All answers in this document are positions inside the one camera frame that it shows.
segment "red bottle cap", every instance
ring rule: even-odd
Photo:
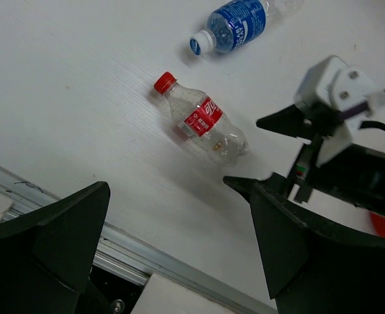
[[[177,81],[177,79],[169,72],[165,72],[155,83],[155,90],[163,95]]]

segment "water bottle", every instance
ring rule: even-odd
[[[197,55],[227,53],[254,40],[297,11],[304,0],[234,0],[210,14],[206,28],[190,38]]]
[[[166,72],[155,83],[155,90],[170,104],[172,120],[210,159],[220,166],[234,166],[249,151],[245,135],[201,90],[185,88]]]

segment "white table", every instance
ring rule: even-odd
[[[221,178],[287,174],[301,141],[255,121],[290,105],[328,55],[385,87],[385,0],[306,0],[237,52],[195,58],[189,37],[224,2],[0,0],[0,166],[59,197],[107,181],[108,222],[272,305],[248,204]],[[252,151],[237,167],[218,169],[179,138],[152,91],[165,71],[245,132]],[[379,131],[359,143],[385,151]],[[364,211],[327,196],[308,207],[372,231]]]

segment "blue logo on cap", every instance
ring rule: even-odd
[[[200,45],[198,44],[198,42],[195,40],[195,39],[190,39],[190,47],[191,47],[191,50],[197,55],[199,56],[201,54],[201,48],[200,48]]]

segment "pocari sweat bottle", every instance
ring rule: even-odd
[[[190,38],[197,55],[243,46],[297,11],[304,0],[234,0],[210,14],[205,29]]]

